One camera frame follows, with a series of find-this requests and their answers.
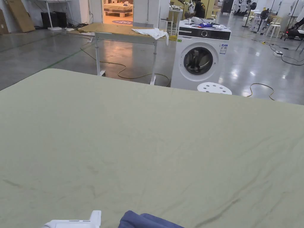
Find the blue cloth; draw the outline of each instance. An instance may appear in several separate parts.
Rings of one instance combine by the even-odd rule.
[[[212,28],[212,24],[199,24],[203,28]]]
[[[183,228],[167,220],[150,214],[138,215],[133,211],[127,211],[120,220],[118,228]]]

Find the gray floor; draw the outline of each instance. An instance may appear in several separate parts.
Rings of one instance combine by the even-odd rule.
[[[269,46],[252,41],[255,36],[260,40],[269,40],[269,37],[254,35],[241,27],[242,17],[219,15],[218,19],[232,30],[219,83],[240,96],[250,94],[249,87],[252,83],[267,84],[275,90],[272,95],[275,100],[303,105],[304,66],[284,63],[273,56]],[[80,50],[82,47],[95,56],[94,46],[87,44],[87,40],[83,36],[48,30],[0,36],[0,90],[45,68],[96,74],[95,60]],[[283,42],[272,38],[270,43],[295,49],[299,41]],[[160,42],[157,48],[156,72],[169,78],[172,75],[175,45],[176,42],[172,41],[169,46]],[[122,76],[133,78],[151,73],[154,51],[152,45],[104,41],[100,42],[100,46],[101,60],[126,65]],[[299,54],[300,51],[276,48],[287,56],[304,58],[304,54]],[[106,69],[107,77],[119,78],[117,73],[124,67],[101,63],[101,68]],[[133,81],[149,83],[150,77],[148,75]],[[168,80],[157,76],[156,84],[166,86]],[[264,99],[269,99],[268,95],[272,92],[271,89],[259,85],[254,85],[252,89],[253,97]]]

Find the round rug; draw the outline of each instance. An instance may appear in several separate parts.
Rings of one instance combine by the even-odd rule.
[[[113,23],[116,24],[121,24],[121,25],[132,25],[133,21],[112,21]]]

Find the control panel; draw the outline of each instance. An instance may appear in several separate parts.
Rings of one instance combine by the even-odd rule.
[[[193,36],[199,38],[209,38],[216,40],[229,40],[230,33],[228,31],[210,30],[210,29],[195,29],[195,28],[182,28],[180,27],[179,35]]]

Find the power strip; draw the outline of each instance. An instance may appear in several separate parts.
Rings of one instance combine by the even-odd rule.
[[[273,55],[276,56],[276,57],[282,57],[283,56],[283,52],[281,52],[281,51],[274,51]]]

